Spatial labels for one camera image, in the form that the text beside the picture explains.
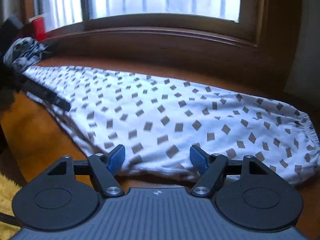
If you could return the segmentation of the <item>red cup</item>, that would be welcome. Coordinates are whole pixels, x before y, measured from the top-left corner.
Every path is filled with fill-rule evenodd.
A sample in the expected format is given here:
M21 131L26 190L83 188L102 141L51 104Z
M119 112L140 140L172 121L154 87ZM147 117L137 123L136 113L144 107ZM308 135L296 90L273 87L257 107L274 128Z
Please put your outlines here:
M47 38L47 32L43 17L36 18L31 21L33 37L41 42Z

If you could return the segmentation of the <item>yellow fuzzy rug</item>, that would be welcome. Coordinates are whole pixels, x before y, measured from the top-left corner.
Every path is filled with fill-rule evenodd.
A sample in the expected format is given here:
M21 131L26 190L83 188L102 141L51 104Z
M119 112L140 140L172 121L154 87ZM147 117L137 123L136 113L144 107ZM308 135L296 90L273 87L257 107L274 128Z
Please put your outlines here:
M0 178L0 187L0 211L6 215L13 216L14 214L11 207L12 199L14 195L21 189L21 187L3 174L1 174ZM10 239L17 232L19 232L20 229L21 228L19 226L1 222L1 239Z

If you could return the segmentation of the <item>window with grey frame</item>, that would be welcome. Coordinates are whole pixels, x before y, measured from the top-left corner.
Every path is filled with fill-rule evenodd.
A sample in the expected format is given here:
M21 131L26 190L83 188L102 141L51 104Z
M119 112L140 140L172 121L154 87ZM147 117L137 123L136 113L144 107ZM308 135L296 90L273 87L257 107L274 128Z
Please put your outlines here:
M180 28L254 41L264 0L34 0L53 35L107 28Z

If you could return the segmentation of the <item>white patterned pyjama pants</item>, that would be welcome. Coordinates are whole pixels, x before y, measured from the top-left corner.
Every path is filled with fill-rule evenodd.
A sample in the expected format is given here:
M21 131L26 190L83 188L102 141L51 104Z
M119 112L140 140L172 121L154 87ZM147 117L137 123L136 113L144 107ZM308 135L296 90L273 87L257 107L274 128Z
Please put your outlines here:
M292 185L319 171L309 116L272 99L179 79L80 66L32 66L26 76L71 104L47 111L84 155L125 146L122 176L196 180L192 145L240 160L252 155Z

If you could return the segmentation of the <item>grey sweatshirt garment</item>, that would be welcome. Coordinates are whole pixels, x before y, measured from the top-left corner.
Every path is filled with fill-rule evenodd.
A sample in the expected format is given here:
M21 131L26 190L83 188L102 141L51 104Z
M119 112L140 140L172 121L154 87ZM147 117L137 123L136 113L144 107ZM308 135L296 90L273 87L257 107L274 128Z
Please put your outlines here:
M48 46L31 37L18 38L7 50L3 57L6 67L18 73L24 73L29 67L34 66L41 60L52 56Z

